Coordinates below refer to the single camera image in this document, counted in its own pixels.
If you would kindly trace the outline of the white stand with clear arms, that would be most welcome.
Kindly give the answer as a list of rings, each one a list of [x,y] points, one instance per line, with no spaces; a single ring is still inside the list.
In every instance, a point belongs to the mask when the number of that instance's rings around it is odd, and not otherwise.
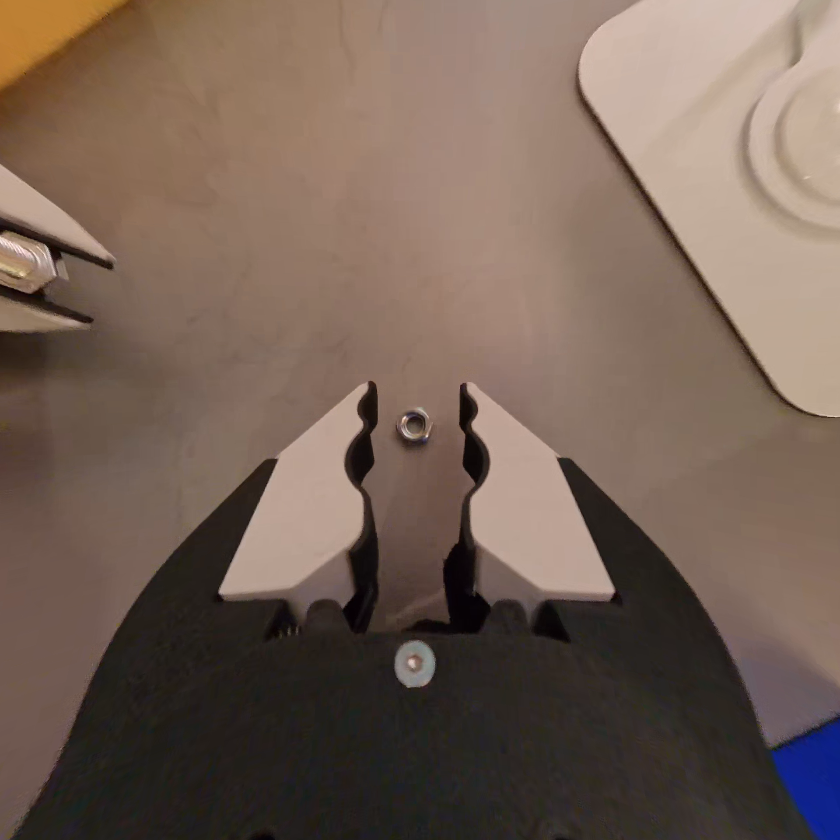
[[[838,2],[638,2],[578,77],[774,390],[838,418]]]

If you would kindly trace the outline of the silver hex nut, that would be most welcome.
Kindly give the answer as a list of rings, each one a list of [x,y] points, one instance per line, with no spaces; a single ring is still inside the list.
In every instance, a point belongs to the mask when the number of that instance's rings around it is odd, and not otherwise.
[[[431,416],[420,406],[407,409],[395,424],[395,430],[405,445],[417,447],[428,443],[434,429]]]

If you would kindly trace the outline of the silver bolt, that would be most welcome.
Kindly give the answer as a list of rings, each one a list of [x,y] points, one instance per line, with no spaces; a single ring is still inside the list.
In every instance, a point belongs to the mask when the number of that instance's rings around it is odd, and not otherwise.
[[[39,241],[10,231],[1,233],[1,284],[34,295],[58,280],[68,280],[62,255]]]

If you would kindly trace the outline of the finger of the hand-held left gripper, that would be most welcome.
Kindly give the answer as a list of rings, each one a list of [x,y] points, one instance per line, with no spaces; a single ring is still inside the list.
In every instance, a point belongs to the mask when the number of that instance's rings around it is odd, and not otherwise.
[[[1,333],[57,333],[88,330],[93,318],[61,307],[39,294],[1,289]]]
[[[73,217],[1,166],[1,230],[112,270],[115,258]]]

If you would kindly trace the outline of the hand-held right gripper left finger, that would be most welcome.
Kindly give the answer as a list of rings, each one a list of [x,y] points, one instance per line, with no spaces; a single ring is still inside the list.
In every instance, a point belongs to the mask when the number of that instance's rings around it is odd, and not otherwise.
[[[378,540],[362,483],[374,464],[377,389],[357,386],[276,457],[218,590],[226,602],[280,600],[302,623],[333,601],[351,629],[370,624]]]

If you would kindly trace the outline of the blue plastic bin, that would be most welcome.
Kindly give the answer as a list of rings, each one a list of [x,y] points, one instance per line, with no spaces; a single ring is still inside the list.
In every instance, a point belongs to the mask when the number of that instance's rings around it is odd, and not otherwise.
[[[778,744],[773,761],[817,838],[839,838],[839,717]]]

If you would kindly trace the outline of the yellow plastic bin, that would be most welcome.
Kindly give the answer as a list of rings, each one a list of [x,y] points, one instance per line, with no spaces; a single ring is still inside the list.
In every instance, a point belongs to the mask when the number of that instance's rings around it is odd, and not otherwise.
[[[64,48],[125,1],[2,1],[1,89]]]

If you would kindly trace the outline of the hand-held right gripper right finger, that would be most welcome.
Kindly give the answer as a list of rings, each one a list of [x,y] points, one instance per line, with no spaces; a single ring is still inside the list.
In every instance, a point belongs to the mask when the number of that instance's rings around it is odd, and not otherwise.
[[[499,602],[518,604],[531,626],[549,602],[611,602],[616,587],[560,456],[475,383],[458,398],[473,486],[445,561],[455,630],[480,630]]]

